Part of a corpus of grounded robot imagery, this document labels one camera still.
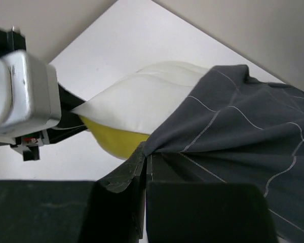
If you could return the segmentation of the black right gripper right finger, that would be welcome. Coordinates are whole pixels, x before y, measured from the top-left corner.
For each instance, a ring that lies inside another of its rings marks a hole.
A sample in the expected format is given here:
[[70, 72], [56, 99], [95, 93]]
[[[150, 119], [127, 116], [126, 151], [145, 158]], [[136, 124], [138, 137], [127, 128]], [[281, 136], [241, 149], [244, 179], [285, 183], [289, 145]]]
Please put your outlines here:
[[277, 242], [268, 204], [251, 184], [211, 183], [173, 155], [147, 158], [149, 242]]

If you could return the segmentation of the dark grey checked pillowcase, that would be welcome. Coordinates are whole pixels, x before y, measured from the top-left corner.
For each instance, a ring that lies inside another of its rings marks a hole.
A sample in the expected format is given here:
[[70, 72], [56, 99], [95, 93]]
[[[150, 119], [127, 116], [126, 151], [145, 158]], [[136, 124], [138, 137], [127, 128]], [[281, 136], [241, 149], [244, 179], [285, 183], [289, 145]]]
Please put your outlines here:
[[214, 66], [150, 135], [202, 181], [250, 183], [266, 198], [280, 237], [304, 242], [304, 92], [262, 83], [246, 65]]

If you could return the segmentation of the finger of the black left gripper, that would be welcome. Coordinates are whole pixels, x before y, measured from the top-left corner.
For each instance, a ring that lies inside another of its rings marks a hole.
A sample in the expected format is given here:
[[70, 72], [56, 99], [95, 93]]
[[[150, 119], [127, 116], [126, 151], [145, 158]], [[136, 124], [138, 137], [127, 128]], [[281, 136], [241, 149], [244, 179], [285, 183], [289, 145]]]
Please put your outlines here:
[[58, 125], [50, 128], [50, 144], [56, 144], [70, 138], [80, 132], [87, 130], [80, 117], [72, 111], [84, 104], [84, 100], [59, 86], [59, 96], [61, 105], [61, 120]]

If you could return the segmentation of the white pillow yellow edge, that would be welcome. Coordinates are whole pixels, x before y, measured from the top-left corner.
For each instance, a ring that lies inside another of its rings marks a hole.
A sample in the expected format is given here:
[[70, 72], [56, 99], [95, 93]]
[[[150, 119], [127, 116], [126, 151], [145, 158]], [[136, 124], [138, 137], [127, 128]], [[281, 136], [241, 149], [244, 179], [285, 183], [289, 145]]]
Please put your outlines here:
[[155, 63], [130, 74], [73, 110], [100, 147], [128, 159], [182, 103], [205, 67], [181, 61]]

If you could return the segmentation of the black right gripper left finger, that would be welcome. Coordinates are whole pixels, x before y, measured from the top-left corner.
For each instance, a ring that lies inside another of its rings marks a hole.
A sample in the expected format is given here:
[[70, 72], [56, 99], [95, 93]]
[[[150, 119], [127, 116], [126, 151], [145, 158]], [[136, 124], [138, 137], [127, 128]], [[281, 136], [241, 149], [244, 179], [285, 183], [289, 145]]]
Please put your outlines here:
[[0, 242], [138, 242], [144, 190], [143, 144], [97, 181], [0, 180]]

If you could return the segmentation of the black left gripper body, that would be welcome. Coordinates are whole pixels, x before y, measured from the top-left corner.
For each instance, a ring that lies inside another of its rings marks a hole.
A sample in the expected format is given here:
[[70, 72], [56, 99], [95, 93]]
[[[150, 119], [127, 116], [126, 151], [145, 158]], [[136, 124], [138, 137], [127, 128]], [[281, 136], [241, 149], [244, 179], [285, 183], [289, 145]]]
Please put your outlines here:
[[[26, 51], [25, 37], [14, 29], [10, 31], [0, 29], [0, 57], [15, 51]], [[44, 143], [42, 131], [17, 137], [14, 144], [0, 143], [0, 146], [9, 145], [23, 156], [24, 161], [38, 160], [39, 146]]]

